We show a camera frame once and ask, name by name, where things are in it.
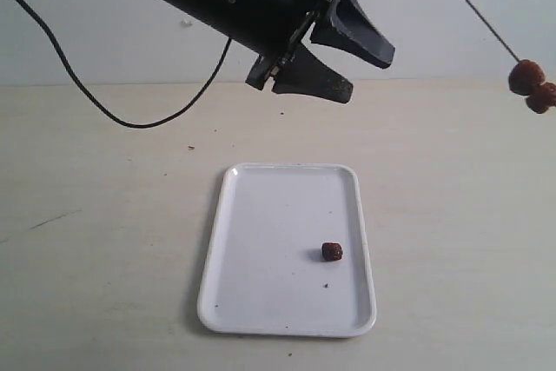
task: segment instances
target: plastic tray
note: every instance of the plastic tray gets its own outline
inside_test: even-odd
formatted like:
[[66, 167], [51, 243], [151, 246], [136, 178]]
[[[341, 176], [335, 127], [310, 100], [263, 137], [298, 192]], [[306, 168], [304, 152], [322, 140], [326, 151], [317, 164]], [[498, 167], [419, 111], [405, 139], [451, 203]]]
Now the plastic tray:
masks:
[[[343, 258], [324, 262], [323, 242]], [[352, 337], [376, 318], [355, 173], [341, 165], [228, 170], [197, 305], [216, 332]]]

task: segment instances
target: white wall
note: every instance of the white wall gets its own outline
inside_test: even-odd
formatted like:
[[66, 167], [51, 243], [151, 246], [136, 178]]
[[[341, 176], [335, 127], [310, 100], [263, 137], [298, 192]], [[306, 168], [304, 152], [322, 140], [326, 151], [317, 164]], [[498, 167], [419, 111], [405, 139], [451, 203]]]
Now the white wall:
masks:
[[[160, 0], [28, 0], [58, 35], [86, 83], [199, 82], [224, 36]], [[556, 0], [474, 0], [519, 55], [556, 77]], [[323, 47], [313, 51], [353, 79], [503, 76], [513, 62], [461, 0], [360, 0], [397, 47], [390, 70]], [[46, 36], [11, 0], [0, 0], [0, 84], [69, 79]], [[243, 81], [255, 54], [236, 45], [220, 80]]]

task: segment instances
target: table surface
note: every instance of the table surface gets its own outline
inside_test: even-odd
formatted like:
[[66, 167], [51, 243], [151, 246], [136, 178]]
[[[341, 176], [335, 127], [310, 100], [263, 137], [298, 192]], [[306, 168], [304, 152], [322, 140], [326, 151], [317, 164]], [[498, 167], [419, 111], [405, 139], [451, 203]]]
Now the table surface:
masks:
[[[150, 122], [196, 89], [93, 90]], [[217, 84], [174, 123], [133, 131], [71, 86], [1, 88], [0, 368], [553, 370], [555, 116], [482, 81], [358, 83], [346, 106]], [[370, 333], [203, 328], [217, 193], [237, 162], [356, 171]]]

